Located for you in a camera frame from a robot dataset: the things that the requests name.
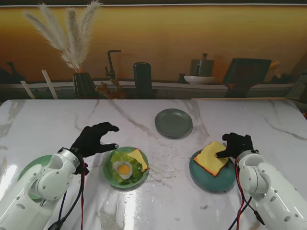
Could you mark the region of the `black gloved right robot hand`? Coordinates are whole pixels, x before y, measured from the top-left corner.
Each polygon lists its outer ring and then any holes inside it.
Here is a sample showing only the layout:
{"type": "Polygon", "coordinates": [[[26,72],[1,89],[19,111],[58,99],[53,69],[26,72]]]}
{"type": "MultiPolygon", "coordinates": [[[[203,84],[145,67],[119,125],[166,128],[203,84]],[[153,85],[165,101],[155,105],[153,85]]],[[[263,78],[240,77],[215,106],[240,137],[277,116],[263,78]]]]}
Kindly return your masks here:
{"type": "Polygon", "coordinates": [[[242,152],[254,150],[250,135],[239,135],[236,133],[224,134],[222,140],[226,142],[226,149],[215,154],[217,158],[236,159],[242,152]]]}

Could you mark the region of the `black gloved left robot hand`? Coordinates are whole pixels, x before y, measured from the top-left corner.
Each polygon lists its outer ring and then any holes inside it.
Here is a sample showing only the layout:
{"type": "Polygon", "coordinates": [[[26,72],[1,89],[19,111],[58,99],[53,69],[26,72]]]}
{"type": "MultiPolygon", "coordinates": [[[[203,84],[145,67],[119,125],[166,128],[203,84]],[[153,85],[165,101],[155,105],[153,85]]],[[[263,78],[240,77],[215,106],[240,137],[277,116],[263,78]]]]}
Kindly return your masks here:
{"type": "Polygon", "coordinates": [[[100,140],[101,137],[106,135],[108,132],[118,131],[119,128],[109,122],[86,126],[72,144],[70,151],[87,158],[97,153],[115,150],[118,148],[118,144],[101,144],[100,140]]]}

